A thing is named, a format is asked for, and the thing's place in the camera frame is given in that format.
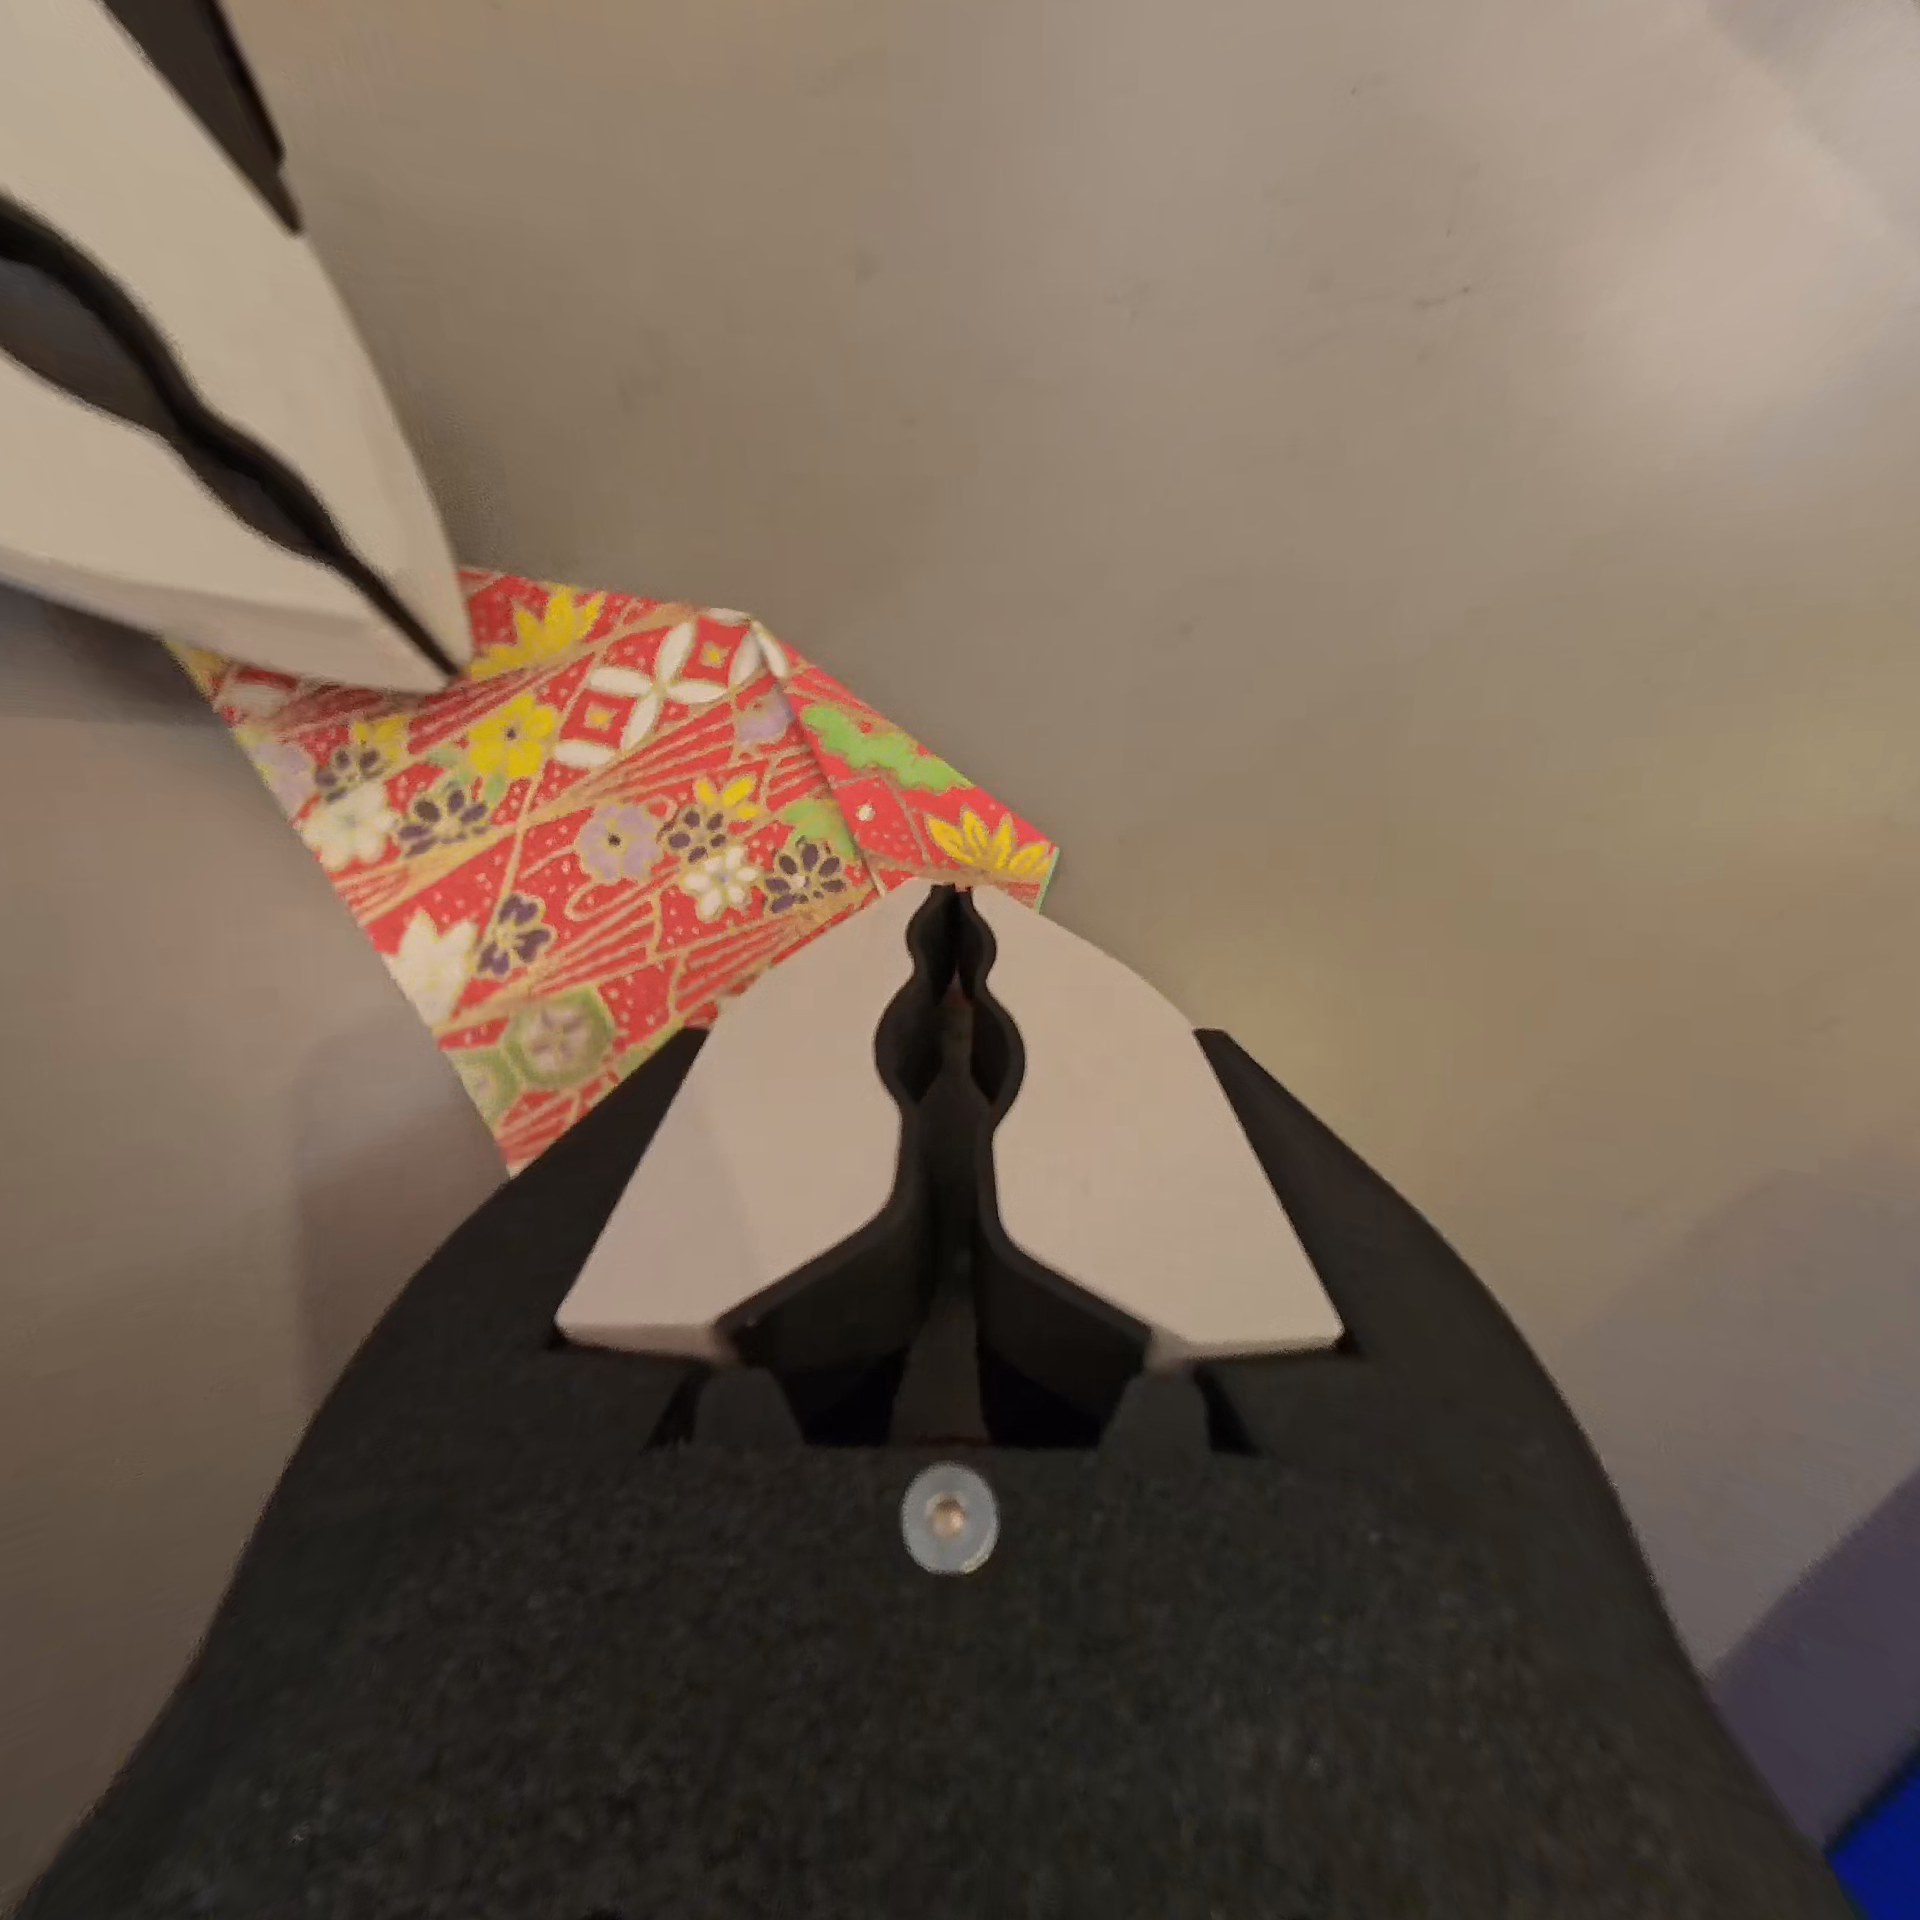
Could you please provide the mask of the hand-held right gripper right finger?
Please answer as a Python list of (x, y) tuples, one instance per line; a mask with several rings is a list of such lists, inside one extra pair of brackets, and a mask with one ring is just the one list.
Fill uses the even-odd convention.
[(994, 890), (960, 893), (984, 1353), (1101, 1428), (1140, 1375), (1333, 1353), (1341, 1316), (1196, 1026)]

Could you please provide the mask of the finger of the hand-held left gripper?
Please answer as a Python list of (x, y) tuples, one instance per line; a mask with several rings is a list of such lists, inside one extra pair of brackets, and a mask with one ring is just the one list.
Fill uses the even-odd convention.
[(321, 262), (245, 205), (5, 196), (5, 580), (298, 679), (444, 687), (442, 517)]
[(5, 582), (269, 670), (464, 670), (435, 499), (223, 4), (2, 6)]

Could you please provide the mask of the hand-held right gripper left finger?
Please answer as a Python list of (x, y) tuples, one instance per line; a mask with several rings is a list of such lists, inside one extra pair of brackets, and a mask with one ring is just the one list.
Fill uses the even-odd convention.
[(904, 1437), (954, 1270), (954, 908), (951, 884), (913, 881), (720, 1017), (557, 1308), (563, 1341), (765, 1380), (815, 1444)]

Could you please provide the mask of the red floral green-backed origami paper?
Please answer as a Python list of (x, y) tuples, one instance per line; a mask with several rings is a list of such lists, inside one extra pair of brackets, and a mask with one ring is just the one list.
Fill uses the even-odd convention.
[(508, 1173), (911, 881), (1037, 908), (1040, 827), (739, 611), (463, 572), (404, 697), (170, 643), (428, 1026)]

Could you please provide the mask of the blue plastic bin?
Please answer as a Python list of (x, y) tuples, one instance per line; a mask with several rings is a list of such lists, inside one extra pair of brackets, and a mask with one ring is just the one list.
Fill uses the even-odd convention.
[(1890, 1773), (1827, 1847), (1859, 1918), (1919, 1918), (1919, 1751)]

